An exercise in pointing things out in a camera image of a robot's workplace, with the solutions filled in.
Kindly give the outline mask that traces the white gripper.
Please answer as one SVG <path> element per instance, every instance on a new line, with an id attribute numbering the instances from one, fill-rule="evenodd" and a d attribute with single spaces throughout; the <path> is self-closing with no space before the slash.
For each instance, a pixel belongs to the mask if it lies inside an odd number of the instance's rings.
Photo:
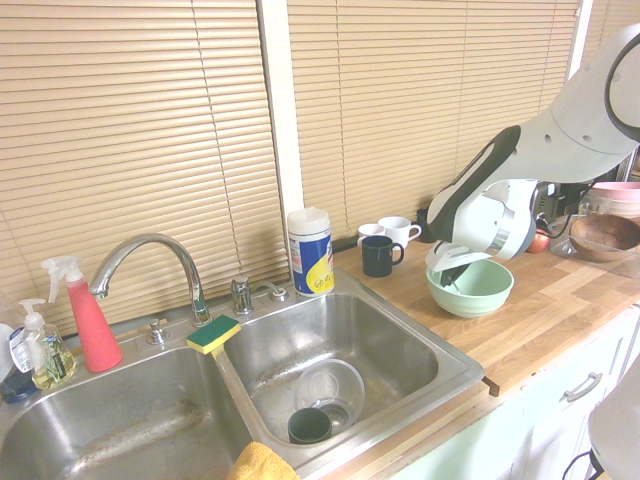
<path id="1" fill-rule="evenodd" d="M 488 257 L 489 254 L 485 252 L 477 252 L 458 244 L 439 241 L 427 254 L 425 263 L 429 270 L 434 272 L 442 271 L 440 275 L 440 285 L 442 287 L 452 284 L 456 291 L 459 292 L 460 289 L 457 282 L 468 270 L 470 264 Z"/>

